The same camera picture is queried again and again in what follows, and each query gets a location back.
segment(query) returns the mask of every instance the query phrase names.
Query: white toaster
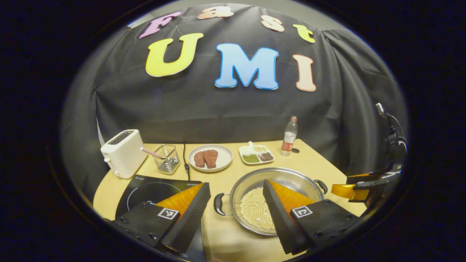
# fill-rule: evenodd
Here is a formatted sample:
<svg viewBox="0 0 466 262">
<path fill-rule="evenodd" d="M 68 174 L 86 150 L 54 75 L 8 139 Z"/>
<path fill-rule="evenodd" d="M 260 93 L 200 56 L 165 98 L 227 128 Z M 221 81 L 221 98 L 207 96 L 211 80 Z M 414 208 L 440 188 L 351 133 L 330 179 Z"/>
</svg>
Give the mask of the white toaster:
<svg viewBox="0 0 466 262">
<path fill-rule="evenodd" d="M 142 146 L 139 130 L 128 129 L 105 143 L 100 152 L 116 176 L 128 179 L 136 173 L 147 157 L 147 154 L 141 151 Z"/>
</svg>

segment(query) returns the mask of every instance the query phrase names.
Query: pink straw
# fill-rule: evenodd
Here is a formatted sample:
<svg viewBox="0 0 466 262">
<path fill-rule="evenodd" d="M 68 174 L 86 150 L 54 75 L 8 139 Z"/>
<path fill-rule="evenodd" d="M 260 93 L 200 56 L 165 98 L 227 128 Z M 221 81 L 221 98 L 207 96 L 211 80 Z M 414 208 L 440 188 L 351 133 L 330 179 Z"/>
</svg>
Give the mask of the pink straw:
<svg viewBox="0 0 466 262">
<path fill-rule="evenodd" d="M 154 153 L 154 152 L 152 152 L 152 151 L 150 151 L 150 150 L 147 150 L 147 149 L 143 148 L 142 146 L 141 146 L 141 151 L 144 151 L 144 152 L 146 152 L 146 153 L 148 153 L 148 154 L 150 154 L 150 155 L 153 155 L 154 157 L 158 157 L 158 158 L 161 158 L 161 159 L 165 159 L 165 158 L 159 156 L 158 154 L 156 154 L 156 153 Z"/>
</svg>

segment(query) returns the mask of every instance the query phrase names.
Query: plastic bottle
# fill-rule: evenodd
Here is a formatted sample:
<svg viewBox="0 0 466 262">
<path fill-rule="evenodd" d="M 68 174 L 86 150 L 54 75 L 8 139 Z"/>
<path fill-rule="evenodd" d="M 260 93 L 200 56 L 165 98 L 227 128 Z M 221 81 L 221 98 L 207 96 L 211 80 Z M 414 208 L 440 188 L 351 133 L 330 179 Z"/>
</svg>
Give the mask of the plastic bottle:
<svg viewBox="0 0 466 262">
<path fill-rule="evenodd" d="M 298 118 L 296 116 L 291 117 L 291 121 L 288 123 L 285 129 L 285 137 L 283 138 L 283 144 L 281 145 L 280 154 L 283 156 L 289 156 L 295 143 L 296 135 L 298 134 Z"/>
</svg>

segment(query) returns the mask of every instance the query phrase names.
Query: yellow letter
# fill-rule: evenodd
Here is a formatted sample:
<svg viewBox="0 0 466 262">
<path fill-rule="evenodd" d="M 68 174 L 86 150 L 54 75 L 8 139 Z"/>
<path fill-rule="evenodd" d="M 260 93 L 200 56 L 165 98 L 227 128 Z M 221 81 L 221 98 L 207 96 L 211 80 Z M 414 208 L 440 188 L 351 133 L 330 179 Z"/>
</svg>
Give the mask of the yellow letter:
<svg viewBox="0 0 466 262">
<path fill-rule="evenodd" d="M 315 43 L 315 40 L 314 38 L 311 38 L 309 35 L 313 35 L 314 33 L 312 33 L 311 30 L 308 30 L 307 27 L 305 26 L 302 26 L 302 25 L 293 25 L 294 27 L 296 27 L 298 29 L 298 34 L 299 36 L 308 41 L 309 43 Z"/>
<path fill-rule="evenodd" d="M 278 32 L 283 32 L 285 31 L 285 28 L 281 25 L 282 22 L 275 17 L 269 16 L 269 15 L 261 15 L 262 18 L 261 23 L 272 30 L 278 31 Z"/>
<path fill-rule="evenodd" d="M 202 13 L 198 15 L 198 19 L 209 19 L 214 17 L 228 17 L 234 13 L 231 12 L 230 7 L 211 7 L 202 10 Z"/>
<path fill-rule="evenodd" d="M 299 81 L 296 83 L 296 87 L 303 91 L 315 91 L 316 87 L 312 82 L 312 59 L 303 55 L 293 55 L 293 58 L 298 62 Z"/>
<path fill-rule="evenodd" d="M 196 50 L 198 39 L 203 36 L 204 34 L 201 33 L 185 34 L 181 36 L 179 38 L 183 41 L 181 54 L 178 60 L 171 63 L 164 62 L 164 55 L 167 46 L 173 42 L 173 39 L 167 38 L 152 43 L 149 45 L 150 51 L 147 56 L 146 72 L 151 76 L 160 77 L 174 75 L 183 71 L 191 64 L 194 58 L 194 51 Z"/>
</svg>

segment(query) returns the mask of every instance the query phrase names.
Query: meat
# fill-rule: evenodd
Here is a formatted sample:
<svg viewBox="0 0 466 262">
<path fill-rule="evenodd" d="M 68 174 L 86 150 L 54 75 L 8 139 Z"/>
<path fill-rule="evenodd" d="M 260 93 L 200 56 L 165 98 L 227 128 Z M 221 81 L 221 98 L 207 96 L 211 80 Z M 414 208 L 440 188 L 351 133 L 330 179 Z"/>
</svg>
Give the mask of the meat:
<svg viewBox="0 0 466 262">
<path fill-rule="evenodd" d="M 194 162 L 196 162 L 197 167 L 204 167 L 206 165 L 206 161 L 204 160 L 204 152 L 200 151 L 194 155 Z"/>
<path fill-rule="evenodd" d="M 218 156 L 219 156 L 219 153 L 216 150 L 204 151 L 204 160 L 207 163 L 207 168 L 216 167 L 215 162 L 217 161 Z"/>
<path fill-rule="evenodd" d="M 207 163 L 207 168 L 214 168 L 217 166 L 215 162 L 217 161 L 218 156 L 219 153 L 217 150 L 211 149 L 200 151 L 194 155 L 194 162 L 196 163 L 197 167 L 204 167 Z"/>
</svg>

